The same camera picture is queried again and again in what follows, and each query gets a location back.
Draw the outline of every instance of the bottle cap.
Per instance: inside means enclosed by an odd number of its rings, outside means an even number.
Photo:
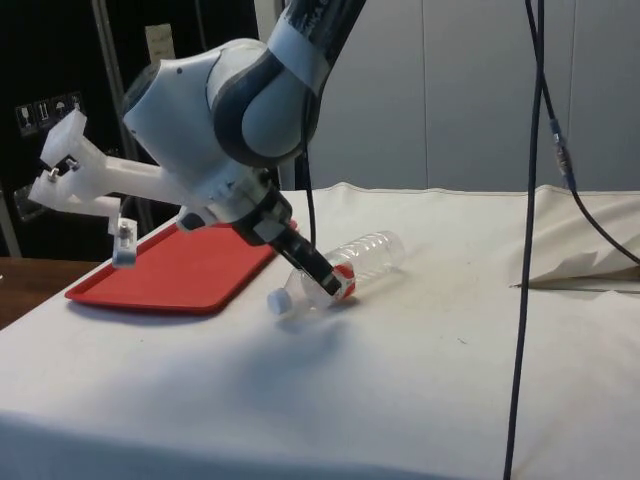
[[[274,290],[267,297],[269,309],[276,315],[284,315],[293,308],[291,295],[284,288]]]

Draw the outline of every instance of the bottle label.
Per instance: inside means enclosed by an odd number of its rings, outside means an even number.
[[[334,298],[339,301],[353,295],[356,291],[356,275],[353,271],[353,265],[350,262],[336,265],[333,268],[333,274],[342,284],[342,287],[336,292]]]

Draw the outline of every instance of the red tray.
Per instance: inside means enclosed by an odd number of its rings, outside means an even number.
[[[176,225],[138,246],[133,269],[103,267],[66,293],[86,305],[184,314],[218,313],[275,256],[227,226],[187,234]]]

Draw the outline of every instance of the white tablecloth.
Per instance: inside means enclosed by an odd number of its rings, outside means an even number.
[[[304,194],[288,197],[304,230]],[[633,237],[639,196],[585,202]],[[316,203],[322,250],[393,230],[404,272],[293,323],[265,303],[282,259],[210,319],[54,297],[0,332],[0,479],[499,478],[525,197],[339,185]],[[589,251],[630,266],[568,195],[538,204],[536,275]],[[518,478],[639,478],[640,299],[530,303]]]

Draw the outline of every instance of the plastic bottle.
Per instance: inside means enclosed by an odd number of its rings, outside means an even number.
[[[284,288],[268,297],[273,313],[285,315],[329,308],[399,267],[405,252],[395,233],[378,232],[347,243],[325,257],[335,267],[334,274],[342,281],[342,288],[330,296],[305,273],[293,270]]]

